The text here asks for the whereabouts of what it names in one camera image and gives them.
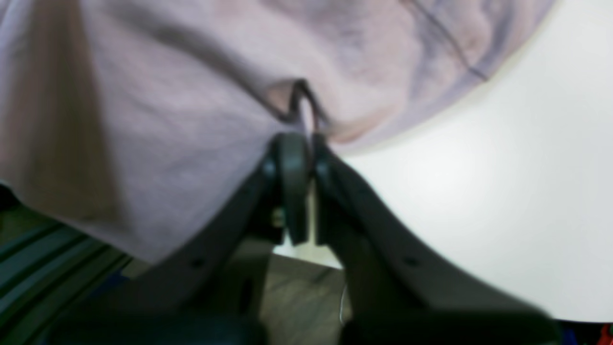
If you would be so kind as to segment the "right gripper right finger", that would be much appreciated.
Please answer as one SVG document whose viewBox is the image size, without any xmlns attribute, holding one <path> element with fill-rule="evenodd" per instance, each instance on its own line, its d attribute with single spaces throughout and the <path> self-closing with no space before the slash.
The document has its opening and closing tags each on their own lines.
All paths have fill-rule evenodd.
<svg viewBox="0 0 613 345">
<path fill-rule="evenodd" d="M 313 136 L 318 244 L 344 268 L 351 318 L 340 345 L 558 345 L 558 326 L 442 257 Z"/>
</svg>

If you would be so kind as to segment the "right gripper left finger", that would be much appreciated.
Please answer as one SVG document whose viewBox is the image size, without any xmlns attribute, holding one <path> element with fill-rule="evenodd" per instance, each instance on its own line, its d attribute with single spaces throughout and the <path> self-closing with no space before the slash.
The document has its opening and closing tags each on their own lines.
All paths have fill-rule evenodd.
<svg viewBox="0 0 613 345">
<path fill-rule="evenodd" d="M 248 178 L 187 244 L 140 277 L 79 304 L 50 345 L 265 345 L 259 308 L 269 260 L 308 240 L 303 136 L 275 136 Z"/>
</svg>

